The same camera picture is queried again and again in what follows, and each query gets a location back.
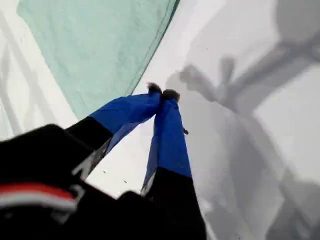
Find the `white stripe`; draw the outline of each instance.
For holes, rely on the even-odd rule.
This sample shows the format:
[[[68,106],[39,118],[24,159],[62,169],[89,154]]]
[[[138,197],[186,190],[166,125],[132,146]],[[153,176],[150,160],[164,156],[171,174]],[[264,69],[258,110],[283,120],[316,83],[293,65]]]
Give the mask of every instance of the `white stripe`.
[[[0,209],[23,205],[42,205],[66,211],[75,211],[77,207],[73,199],[64,199],[46,193],[19,192],[0,195]]]

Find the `red stripe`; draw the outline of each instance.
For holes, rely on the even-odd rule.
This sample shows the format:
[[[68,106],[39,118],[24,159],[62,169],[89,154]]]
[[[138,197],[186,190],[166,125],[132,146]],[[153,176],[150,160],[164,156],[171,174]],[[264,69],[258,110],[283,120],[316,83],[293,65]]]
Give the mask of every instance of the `red stripe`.
[[[46,194],[54,195],[64,199],[73,199],[73,196],[71,195],[71,193],[61,188],[48,186],[42,183],[24,182],[24,183],[0,185],[0,195],[7,194],[7,193],[18,193],[18,192],[46,193]]]

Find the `blue fabric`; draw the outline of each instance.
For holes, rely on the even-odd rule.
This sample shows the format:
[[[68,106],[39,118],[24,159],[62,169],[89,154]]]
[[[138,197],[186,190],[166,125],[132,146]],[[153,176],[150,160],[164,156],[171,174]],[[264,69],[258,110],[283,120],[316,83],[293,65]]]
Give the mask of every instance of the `blue fabric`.
[[[192,177],[181,115],[174,99],[164,101],[155,116],[143,185],[157,167]]]
[[[113,133],[107,153],[135,127],[149,120],[159,109],[161,94],[124,96],[108,102],[90,116]]]

